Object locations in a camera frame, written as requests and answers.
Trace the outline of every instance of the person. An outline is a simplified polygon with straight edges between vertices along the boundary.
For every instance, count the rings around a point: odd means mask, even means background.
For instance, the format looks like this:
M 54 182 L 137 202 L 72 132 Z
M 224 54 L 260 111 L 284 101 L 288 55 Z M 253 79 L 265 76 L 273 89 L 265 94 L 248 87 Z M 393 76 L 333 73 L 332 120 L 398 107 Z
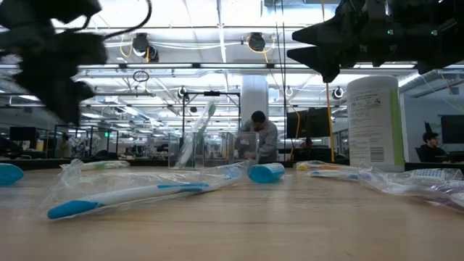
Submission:
M 438 147 L 438 133 L 424 133 L 422 139 L 425 142 L 420 147 L 421 156 L 424 162 L 444 162 L 446 161 L 446 152 Z
M 71 158 L 70 137 L 66 133 L 63 133 L 61 143 L 59 144 L 59 157 Z
M 277 161 L 277 127 L 266 118 L 264 112 L 256 111 L 252 114 L 252 119 L 245 122 L 240 128 L 241 132 L 258 132 L 260 135 L 259 160 L 263 162 Z M 256 157 L 255 152 L 244 152 L 248 159 Z

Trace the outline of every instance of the gray shirt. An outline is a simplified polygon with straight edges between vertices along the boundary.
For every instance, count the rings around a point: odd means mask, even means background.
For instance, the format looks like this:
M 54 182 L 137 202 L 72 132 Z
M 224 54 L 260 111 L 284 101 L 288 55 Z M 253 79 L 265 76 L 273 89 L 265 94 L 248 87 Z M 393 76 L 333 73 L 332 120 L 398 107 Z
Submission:
M 251 132 L 254 131 L 253 122 L 248 120 L 241 128 L 240 131 Z M 260 160 L 262 161 L 277 161 L 277 127 L 276 125 L 266 120 L 263 125 L 263 129 L 259 132 L 260 135 Z

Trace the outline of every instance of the pillar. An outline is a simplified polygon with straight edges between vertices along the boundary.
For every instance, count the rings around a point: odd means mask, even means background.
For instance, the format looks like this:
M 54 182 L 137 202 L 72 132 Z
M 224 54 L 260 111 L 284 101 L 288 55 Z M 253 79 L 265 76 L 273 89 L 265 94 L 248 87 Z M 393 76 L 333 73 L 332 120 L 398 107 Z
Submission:
M 241 121 L 252 118 L 253 112 L 269 115 L 269 85 L 266 75 L 243 75 L 241 80 Z
M 107 150 L 108 146 L 108 137 L 106 137 L 107 129 L 106 128 L 99 128 L 99 131 L 97 133 L 98 137 L 100 138 L 99 140 L 99 145 L 97 151 L 101 150 Z

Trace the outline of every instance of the table surface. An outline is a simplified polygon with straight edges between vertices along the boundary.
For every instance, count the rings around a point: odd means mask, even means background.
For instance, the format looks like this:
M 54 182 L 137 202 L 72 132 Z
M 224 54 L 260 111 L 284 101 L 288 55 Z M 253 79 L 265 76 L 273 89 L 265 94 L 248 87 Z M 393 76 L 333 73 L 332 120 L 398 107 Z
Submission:
M 132 167 L 113 171 L 161 171 Z M 51 222 L 36 216 L 58 170 L 0 188 L 2 260 L 462 260 L 464 214 L 358 183 L 287 171 L 208 194 Z

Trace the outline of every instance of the plastic packaging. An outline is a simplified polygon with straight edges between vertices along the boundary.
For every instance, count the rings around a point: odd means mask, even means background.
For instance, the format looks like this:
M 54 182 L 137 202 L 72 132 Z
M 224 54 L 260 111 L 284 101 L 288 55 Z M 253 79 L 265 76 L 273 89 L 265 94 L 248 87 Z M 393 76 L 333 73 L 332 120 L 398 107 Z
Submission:
M 38 208 L 41 218 L 68 218 L 103 207 L 132 207 L 135 202 L 172 194 L 214 191 L 236 183 L 247 173 L 248 162 L 181 173 L 130 173 L 121 169 L 86 174 L 80 171 L 82 166 L 75 159 L 56 178 Z
M 0 163 L 0 186 L 10 186 L 18 182 L 24 176 L 24 172 L 9 163 Z
M 69 167 L 69 164 L 63 164 L 60 167 L 65 169 Z M 122 168 L 122 167 L 130 167 L 131 164 L 129 162 L 123 160 L 109 160 L 109 161 L 101 161 L 101 162 L 89 162 L 83 163 L 80 167 L 80 171 L 89 171 L 89 170 L 105 170 L 105 169 L 115 169 L 115 168 Z
M 248 177 L 256 183 L 278 182 L 285 173 L 285 167 L 280 163 L 254 165 L 248 169 Z
M 375 167 L 362 166 L 357 171 L 346 166 L 320 164 L 320 169 L 308 171 L 311 177 L 342 178 L 359 181 L 368 188 L 397 196 L 412 196 L 464 211 L 464 175 L 455 169 L 412 170 L 385 173 Z
M 184 135 L 181 153 L 179 154 L 178 161 L 175 163 L 174 168 L 179 169 L 186 166 L 188 160 L 191 159 L 192 153 L 194 153 L 194 148 L 203 138 L 208 122 L 214 115 L 215 111 L 216 105 L 213 101 L 210 101 L 200 114 L 200 117 L 195 122 L 194 126 L 191 128 L 191 132 Z

